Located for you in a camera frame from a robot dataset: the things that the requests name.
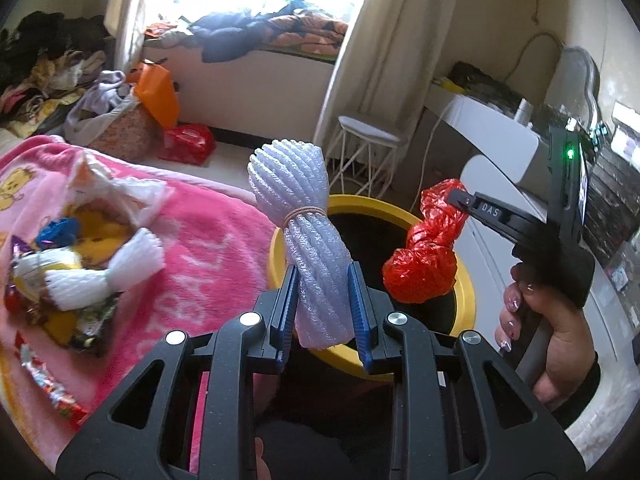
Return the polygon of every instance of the white curtain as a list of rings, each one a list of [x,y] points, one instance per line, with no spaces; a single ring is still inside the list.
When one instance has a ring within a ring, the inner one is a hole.
[[[363,0],[338,56],[314,143],[326,148],[338,131],[338,116],[358,112],[396,127],[407,149],[455,4]]]
[[[104,27],[116,38],[114,67],[127,73],[140,60],[148,0],[109,0]]]

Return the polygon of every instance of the plastic bag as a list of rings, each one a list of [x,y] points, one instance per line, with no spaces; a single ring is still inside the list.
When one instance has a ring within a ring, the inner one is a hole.
[[[73,169],[66,190],[67,215],[91,205],[133,228],[148,226],[169,198],[171,188],[163,180],[126,176],[117,178],[109,168],[84,152]]]
[[[135,95],[133,95],[133,91],[131,91],[110,112],[96,117],[79,120],[80,110],[82,110],[82,102],[80,102],[66,119],[64,126],[65,138],[68,142],[71,142],[76,146],[89,146],[92,142],[98,139],[98,137],[100,137],[114,121],[122,117],[124,114],[132,111],[139,104],[140,101],[135,97]]]
[[[158,158],[200,166],[216,149],[213,134],[203,124],[184,124],[162,134]]]
[[[453,249],[428,242],[396,249],[382,267],[386,290],[400,303],[423,303],[447,294],[456,282],[456,272]]]
[[[446,202],[455,188],[465,190],[452,178],[422,192],[424,220],[407,232],[406,248],[396,249],[382,267],[385,288],[396,301],[423,303],[453,288],[458,270],[453,242],[468,216]]]
[[[127,76],[127,82],[136,83],[133,93],[165,130],[175,126],[180,106],[171,73],[167,69],[153,63],[140,62]]]
[[[447,204],[446,199],[452,189],[465,190],[465,186],[459,180],[450,178],[422,192],[420,212],[424,220],[407,232],[407,248],[410,249],[418,242],[451,247],[458,239],[468,215]]]

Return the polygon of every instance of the pink blanket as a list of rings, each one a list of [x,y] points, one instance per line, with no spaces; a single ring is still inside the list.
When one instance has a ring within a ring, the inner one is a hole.
[[[48,218],[60,215],[63,191],[79,153],[80,148],[50,137],[33,137],[0,159],[0,242],[12,234],[31,240]],[[98,158],[117,176],[150,177],[136,167]],[[174,192],[150,229],[163,241],[166,269],[121,297],[107,356],[97,359],[60,348],[39,327],[27,326],[22,316],[9,316],[0,308],[2,403],[51,469],[73,433],[20,368],[13,350],[16,330],[70,393],[94,410],[167,331],[179,328],[197,335],[216,330],[251,309],[266,287],[274,229],[269,220],[251,205],[207,187],[164,180]],[[4,243],[2,289],[9,259],[10,247]]]

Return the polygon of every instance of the foam netting roll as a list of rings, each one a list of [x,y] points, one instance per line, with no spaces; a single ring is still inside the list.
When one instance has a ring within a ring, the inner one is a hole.
[[[258,208],[284,229],[287,263],[300,272],[296,333],[305,348],[325,349],[353,338],[347,289],[351,255],[325,214],[329,181],[322,150],[308,142],[274,140],[255,150],[248,166]]]

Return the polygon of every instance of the blue yarn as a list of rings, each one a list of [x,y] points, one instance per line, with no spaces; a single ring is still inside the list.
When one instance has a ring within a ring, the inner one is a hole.
[[[75,243],[80,230],[80,222],[75,218],[53,220],[36,237],[36,245],[41,249],[49,249],[53,243],[57,247],[67,247]]]

